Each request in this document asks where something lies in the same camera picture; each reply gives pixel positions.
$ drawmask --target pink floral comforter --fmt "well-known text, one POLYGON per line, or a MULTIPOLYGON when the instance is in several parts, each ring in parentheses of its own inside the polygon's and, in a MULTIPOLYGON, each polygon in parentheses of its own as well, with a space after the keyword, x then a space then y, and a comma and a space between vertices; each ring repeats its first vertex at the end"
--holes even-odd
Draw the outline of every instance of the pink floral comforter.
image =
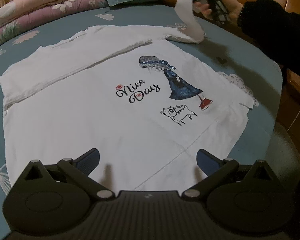
POLYGON ((21 16, 0 28, 0 45, 45 23, 70 14, 107 7, 106 0, 68 0, 21 16))

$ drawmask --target white t-shirt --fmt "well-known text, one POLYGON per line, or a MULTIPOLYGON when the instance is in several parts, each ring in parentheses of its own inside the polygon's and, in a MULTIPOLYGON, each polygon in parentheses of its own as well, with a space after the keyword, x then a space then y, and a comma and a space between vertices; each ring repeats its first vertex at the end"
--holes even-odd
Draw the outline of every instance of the white t-shirt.
POLYGON ((198 182, 196 153, 225 158, 253 99, 167 40, 174 28, 94 26, 40 47, 0 77, 11 184, 32 159, 91 148, 95 181, 119 190, 179 190, 198 182))

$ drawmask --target bed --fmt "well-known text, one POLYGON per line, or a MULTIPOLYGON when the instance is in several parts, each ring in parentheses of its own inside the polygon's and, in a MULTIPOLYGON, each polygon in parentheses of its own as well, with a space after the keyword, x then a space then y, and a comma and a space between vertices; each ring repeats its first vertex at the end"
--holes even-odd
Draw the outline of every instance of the bed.
MULTIPOLYGON (((221 75, 229 79, 240 77, 252 91, 256 99, 255 107, 248 113, 246 129, 229 157, 241 164, 253 164, 255 160, 266 157, 280 102, 281 71, 275 62, 251 44, 203 19, 198 18, 198 22, 206 33, 201 44, 172 43, 211 66, 221 75)), ((2 44, 0 76, 11 64, 28 57, 39 46, 58 43, 94 25, 183 27, 173 8, 154 3, 105 7, 76 13, 36 27, 2 44)), ((2 101, 0 87, 0 239, 9 232, 2 215, 2 202, 10 189, 5 167, 2 101)))

